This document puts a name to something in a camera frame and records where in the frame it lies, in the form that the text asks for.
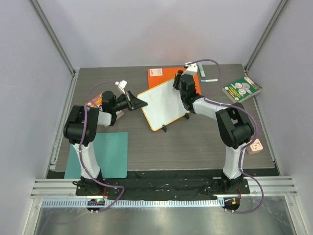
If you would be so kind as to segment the yellow-framed whiteboard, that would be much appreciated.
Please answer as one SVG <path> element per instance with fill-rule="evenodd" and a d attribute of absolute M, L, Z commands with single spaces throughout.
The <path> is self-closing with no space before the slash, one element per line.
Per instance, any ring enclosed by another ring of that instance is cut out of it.
<path fill-rule="evenodd" d="M 173 83 L 174 79 L 170 79 L 137 95 L 148 104 L 141 109 L 152 131 L 162 129 L 189 113 Z"/>

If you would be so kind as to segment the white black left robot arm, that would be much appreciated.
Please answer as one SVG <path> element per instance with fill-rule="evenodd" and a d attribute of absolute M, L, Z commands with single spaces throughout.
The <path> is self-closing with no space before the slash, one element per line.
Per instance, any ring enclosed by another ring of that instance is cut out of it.
<path fill-rule="evenodd" d="M 77 193 L 100 195 L 104 191 L 102 172 L 93 146 L 98 125 L 114 126 L 118 111 L 133 111 L 147 105 L 147 102 L 135 97 L 130 91 L 119 97 L 111 91 L 105 91 L 101 93 L 99 106 L 74 105 L 71 108 L 63 135 L 74 147 L 81 167 L 80 180 L 73 182 Z"/>

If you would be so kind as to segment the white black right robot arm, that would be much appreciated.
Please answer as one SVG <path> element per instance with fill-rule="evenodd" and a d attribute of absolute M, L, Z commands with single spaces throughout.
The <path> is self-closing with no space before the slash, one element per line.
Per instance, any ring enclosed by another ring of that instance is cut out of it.
<path fill-rule="evenodd" d="M 247 112 L 241 103 L 223 104 L 200 95 L 196 91 L 193 76 L 181 70 L 175 75 L 173 87 L 179 91 L 187 111 L 216 120 L 221 140 L 226 146 L 221 188 L 226 193 L 233 193 L 243 182 L 245 148 L 254 135 L 254 127 Z"/>

